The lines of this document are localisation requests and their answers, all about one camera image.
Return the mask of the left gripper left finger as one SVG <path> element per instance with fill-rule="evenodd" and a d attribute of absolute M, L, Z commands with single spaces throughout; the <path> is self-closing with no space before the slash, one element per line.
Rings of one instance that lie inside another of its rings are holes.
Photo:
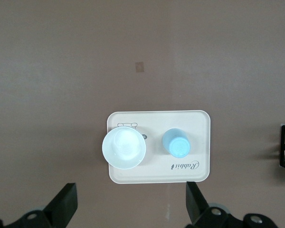
<path fill-rule="evenodd" d="M 75 183 L 66 184 L 42 210 L 33 210 L 7 228 L 65 228 L 77 210 Z"/>

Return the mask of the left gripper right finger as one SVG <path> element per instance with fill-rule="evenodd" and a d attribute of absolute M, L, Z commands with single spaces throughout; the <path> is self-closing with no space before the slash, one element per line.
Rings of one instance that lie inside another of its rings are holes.
<path fill-rule="evenodd" d="M 195 182 L 186 183 L 188 228 L 241 228 L 242 221 L 217 206 L 210 206 Z"/>

